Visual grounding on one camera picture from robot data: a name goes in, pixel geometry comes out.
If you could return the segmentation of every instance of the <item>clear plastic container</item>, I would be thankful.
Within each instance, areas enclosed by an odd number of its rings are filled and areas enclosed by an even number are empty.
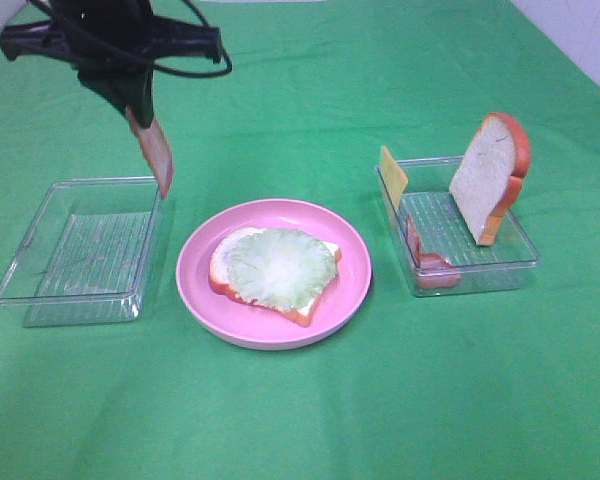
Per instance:
[[[476,245],[449,193],[461,160],[461,156],[398,160],[409,184],[397,209],[376,167],[396,251],[417,297],[516,289],[532,279],[531,268],[539,262],[536,248],[511,211],[503,218],[493,245]],[[438,254],[450,266],[417,264],[408,242],[408,215],[419,233],[420,251]]]
[[[153,177],[54,183],[0,283],[0,303],[27,327],[137,318],[161,203]]]

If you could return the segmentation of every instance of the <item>black cable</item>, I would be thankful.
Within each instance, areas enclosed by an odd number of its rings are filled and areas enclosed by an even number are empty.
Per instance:
[[[209,26],[209,22],[207,22],[207,20],[204,18],[204,15],[197,7],[195,7],[189,0],[182,0],[182,1],[195,13],[195,15],[198,17],[200,22],[205,27]],[[222,48],[222,58],[224,59],[226,67],[223,70],[217,70],[214,72],[192,72],[192,71],[188,71],[188,70],[181,70],[181,69],[177,69],[177,68],[171,68],[171,67],[167,67],[164,65],[160,65],[151,60],[147,60],[146,58],[140,57],[133,53],[129,53],[126,50],[122,50],[122,49],[116,47],[115,45],[105,42],[104,40],[101,40],[97,36],[84,30],[83,28],[81,28],[79,25],[74,23],[69,18],[54,11],[51,7],[46,5],[41,0],[29,0],[29,2],[33,6],[38,8],[40,11],[42,11],[43,13],[45,13],[49,17],[51,17],[53,20],[57,21],[65,29],[71,30],[78,36],[82,37],[83,40],[91,42],[94,45],[96,45],[97,47],[110,53],[114,57],[125,60],[133,65],[147,67],[147,68],[153,68],[154,70],[157,70],[159,72],[167,73],[169,75],[175,75],[177,77],[185,77],[185,78],[214,78],[214,77],[220,77],[222,75],[227,75],[228,73],[231,72],[231,70],[233,70],[233,64],[231,63],[229,54],[226,52],[226,50],[224,48]]]

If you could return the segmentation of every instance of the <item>robotic arm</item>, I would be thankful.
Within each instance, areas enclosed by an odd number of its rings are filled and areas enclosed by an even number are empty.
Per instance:
[[[153,71],[188,78],[212,78],[232,70],[220,40],[199,10],[183,0],[201,24],[154,15],[149,0],[29,0],[50,20],[7,26],[0,48],[9,60],[43,55],[70,63],[78,80],[105,98],[129,122],[143,155],[167,196],[173,162],[153,111]],[[210,72],[177,70],[156,63],[169,56],[200,56],[225,68]]]

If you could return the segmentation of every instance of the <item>pink plate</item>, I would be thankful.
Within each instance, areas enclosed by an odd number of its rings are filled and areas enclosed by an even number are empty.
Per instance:
[[[309,327],[233,302],[209,287],[213,250],[244,226],[298,228],[340,245],[338,276],[327,286]],[[213,334],[242,347],[287,350],[322,340],[351,318],[369,289],[371,259],[358,232],[342,217],[312,203],[272,198],[236,205],[203,223],[182,247],[176,282],[187,308]]]

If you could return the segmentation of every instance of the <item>green tablecloth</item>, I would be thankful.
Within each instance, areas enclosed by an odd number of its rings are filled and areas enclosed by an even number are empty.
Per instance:
[[[506,1],[201,6],[235,70],[155,76],[176,162],[156,292],[107,326],[25,329],[0,306],[0,480],[600,479],[600,89]],[[460,154],[493,110],[532,142],[515,212],[535,282],[415,298],[380,146]],[[0,53],[0,279],[51,182],[148,173],[66,64]],[[264,197],[334,210],[371,253],[358,313],[306,348],[228,344],[176,290],[191,232]]]

